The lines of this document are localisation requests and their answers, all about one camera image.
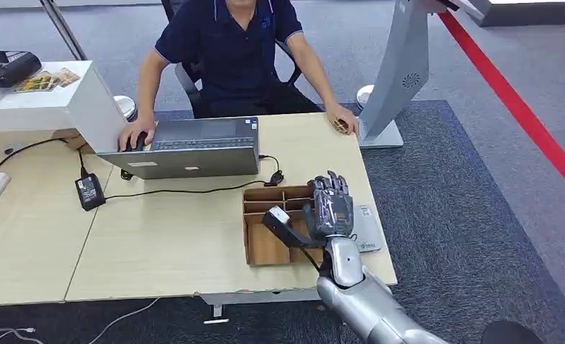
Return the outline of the person's left hand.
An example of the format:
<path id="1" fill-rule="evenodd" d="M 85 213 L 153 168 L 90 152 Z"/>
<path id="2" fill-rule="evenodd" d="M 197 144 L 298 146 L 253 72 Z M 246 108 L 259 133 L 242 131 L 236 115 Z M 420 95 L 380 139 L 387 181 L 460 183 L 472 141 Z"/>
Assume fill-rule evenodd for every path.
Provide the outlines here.
<path id="1" fill-rule="evenodd" d="M 351 111 L 338 103 L 326 104 L 324 107 L 328 121 L 337 132 L 359 136 L 359 124 Z"/>

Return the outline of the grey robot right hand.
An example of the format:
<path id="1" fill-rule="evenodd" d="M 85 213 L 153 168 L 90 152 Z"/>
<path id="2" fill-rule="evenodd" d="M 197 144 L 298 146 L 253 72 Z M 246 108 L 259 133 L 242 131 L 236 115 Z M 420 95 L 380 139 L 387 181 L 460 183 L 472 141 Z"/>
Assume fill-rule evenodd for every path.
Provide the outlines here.
<path id="1" fill-rule="evenodd" d="M 313 241 L 350 237 L 354 228 L 354 204 L 345 178 L 333 171 L 308 182 L 313 203 L 302 206 L 308 234 Z"/>

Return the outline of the person's right hand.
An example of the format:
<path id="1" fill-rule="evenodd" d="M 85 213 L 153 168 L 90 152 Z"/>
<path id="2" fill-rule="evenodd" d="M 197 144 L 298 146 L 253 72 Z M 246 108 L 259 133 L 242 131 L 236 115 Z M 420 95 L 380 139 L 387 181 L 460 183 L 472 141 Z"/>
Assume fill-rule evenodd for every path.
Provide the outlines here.
<path id="1" fill-rule="evenodd" d="M 151 144 L 155 134 L 156 123 L 153 114 L 140 114 L 137 119 L 128 123 L 121 131 L 118 137 L 118 146 L 120 151 L 125 151 L 127 144 L 130 143 L 132 149 L 137 148 L 139 137 L 144 134 L 143 143 Z"/>

